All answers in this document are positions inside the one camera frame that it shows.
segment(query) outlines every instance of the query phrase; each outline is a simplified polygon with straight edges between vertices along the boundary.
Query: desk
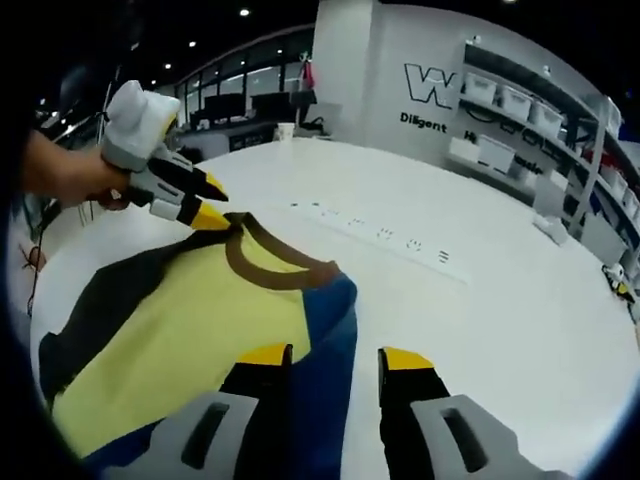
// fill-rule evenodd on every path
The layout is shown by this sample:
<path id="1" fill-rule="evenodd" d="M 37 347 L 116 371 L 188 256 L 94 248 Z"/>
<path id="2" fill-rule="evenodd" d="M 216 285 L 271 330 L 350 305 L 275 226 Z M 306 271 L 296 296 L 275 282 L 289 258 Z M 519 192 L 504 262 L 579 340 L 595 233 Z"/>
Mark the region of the desk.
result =
<path id="1" fill-rule="evenodd" d="M 570 239 L 557 247 L 532 211 L 450 172 L 382 151 L 295 139 L 209 160 L 233 203 L 276 236 L 335 259 L 358 285 L 359 340 L 343 478 L 386 479 L 376 351 L 417 351 L 452 394 L 464 393 L 517 434 L 545 469 L 577 474 L 627 408 L 640 355 L 625 305 L 600 264 Z M 469 278 L 455 280 L 286 209 L 323 202 L 443 245 Z M 135 207 L 86 227 L 43 271 L 34 305 L 32 364 L 96 269 L 189 235 Z"/>

